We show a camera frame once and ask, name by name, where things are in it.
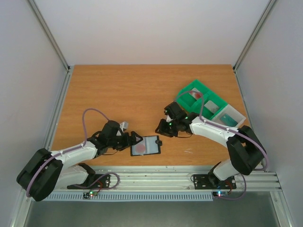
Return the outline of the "black leather card holder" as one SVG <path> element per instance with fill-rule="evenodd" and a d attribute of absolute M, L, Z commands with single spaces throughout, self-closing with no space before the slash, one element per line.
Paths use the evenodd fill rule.
<path fill-rule="evenodd" d="M 147 136 L 143 137 L 143 140 L 146 145 L 146 155 L 156 155 L 161 153 L 161 146 L 162 141 L 160 140 L 159 136 Z"/>

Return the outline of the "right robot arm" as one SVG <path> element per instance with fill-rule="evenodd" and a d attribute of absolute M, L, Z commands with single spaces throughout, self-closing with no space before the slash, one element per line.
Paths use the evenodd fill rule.
<path fill-rule="evenodd" d="M 177 137 L 179 132 L 208 138 L 227 148 L 229 159 L 216 164 L 202 182 L 211 189 L 219 189 L 225 181 L 237 174 L 250 175 L 257 165 L 267 160 L 267 153 L 249 126 L 228 127 L 207 120 L 197 113 L 187 113 L 177 102 L 165 107 L 155 132 L 167 137 Z"/>

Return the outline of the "white card orange circles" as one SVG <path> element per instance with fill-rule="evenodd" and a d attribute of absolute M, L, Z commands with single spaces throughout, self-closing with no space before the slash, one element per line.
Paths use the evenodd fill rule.
<path fill-rule="evenodd" d="M 146 153 L 146 145 L 144 140 L 142 140 L 140 143 L 132 146 L 132 155 L 133 156 L 142 156 Z"/>

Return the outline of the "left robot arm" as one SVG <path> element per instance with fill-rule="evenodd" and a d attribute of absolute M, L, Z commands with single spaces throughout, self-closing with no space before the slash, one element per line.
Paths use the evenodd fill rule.
<path fill-rule="evenodd" d="M 108 121 L 79 145 L 58 151 L 39 149 L 17 176 L 27 197 L 42 201 L 55 189 L 91 189 L 98 182 L 96 172 L 85 161 L 95 159 L 109 148 L 122 151 L 140 143 L 136 132 L 125 132 L 123 123 Z"/>

